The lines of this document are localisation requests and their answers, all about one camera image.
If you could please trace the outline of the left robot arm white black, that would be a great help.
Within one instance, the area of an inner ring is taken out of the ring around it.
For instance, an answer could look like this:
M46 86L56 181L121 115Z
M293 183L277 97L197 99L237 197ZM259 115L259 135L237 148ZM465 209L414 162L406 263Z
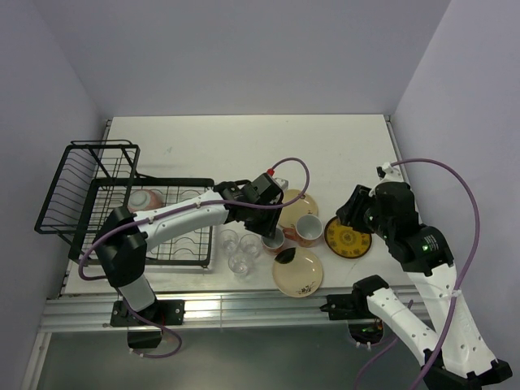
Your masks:
M166 241L198 229L243 223L245 230L273 237L287 185L268 173L245 182L222 182L187 201L155 210L114 209L93 244L111 287L139 324L161 317L157 297L144 276L146 254Z

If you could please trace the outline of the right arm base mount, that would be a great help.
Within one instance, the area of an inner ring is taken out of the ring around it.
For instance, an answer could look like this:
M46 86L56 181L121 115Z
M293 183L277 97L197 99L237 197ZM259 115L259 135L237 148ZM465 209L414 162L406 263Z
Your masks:
M330 321L345 321L355 345L368 348L383 339L383 321L365 310L352 293L327 295L319 309Z

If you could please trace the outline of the small pink mug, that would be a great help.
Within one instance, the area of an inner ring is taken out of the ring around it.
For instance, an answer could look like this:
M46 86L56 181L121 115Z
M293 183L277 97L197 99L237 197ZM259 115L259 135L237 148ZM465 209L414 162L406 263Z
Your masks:
M261 243L264 251L268 254L276 255L283 250L295 248L293 241L287 239L281 228L276 228L272 238L262 236Z

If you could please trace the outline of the large pink flower mug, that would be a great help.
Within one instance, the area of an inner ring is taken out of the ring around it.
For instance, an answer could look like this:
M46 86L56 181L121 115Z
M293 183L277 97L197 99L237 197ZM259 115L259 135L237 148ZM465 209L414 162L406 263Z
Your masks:
M323 224L313 214L301 216L295 225L297 243L302 247L316 246L323 236Z

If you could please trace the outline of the patterned pink ceramic bowl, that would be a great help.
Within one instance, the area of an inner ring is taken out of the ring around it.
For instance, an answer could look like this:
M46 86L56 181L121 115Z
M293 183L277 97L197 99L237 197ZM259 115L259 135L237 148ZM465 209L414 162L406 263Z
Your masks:
M138 189L132 192L127 204L130 212L156 210L162 207L162 198L155 191L149 189Z

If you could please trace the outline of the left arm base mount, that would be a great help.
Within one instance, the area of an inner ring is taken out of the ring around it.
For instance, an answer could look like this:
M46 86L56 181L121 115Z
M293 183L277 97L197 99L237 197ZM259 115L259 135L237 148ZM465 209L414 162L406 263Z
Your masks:
M184 300L157 300L142 311L132 311L123 299L116 301L110 317L111 327L154 327L153 331L127 331L128 347L137 350L155 349L163 340L166 326L180 326L184 321Z

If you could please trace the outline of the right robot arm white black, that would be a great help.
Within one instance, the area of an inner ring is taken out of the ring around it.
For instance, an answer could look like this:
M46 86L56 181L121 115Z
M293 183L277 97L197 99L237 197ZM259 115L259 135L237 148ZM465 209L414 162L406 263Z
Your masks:
M432 328L400 303L378 275L354 283L351 301L356 314L382 319L409 348L428 388L481 389L512 377L509 363L487 347L472 319L444 235L419 222L407 183L359 184L336 215L343 226L381 237L418 290Z

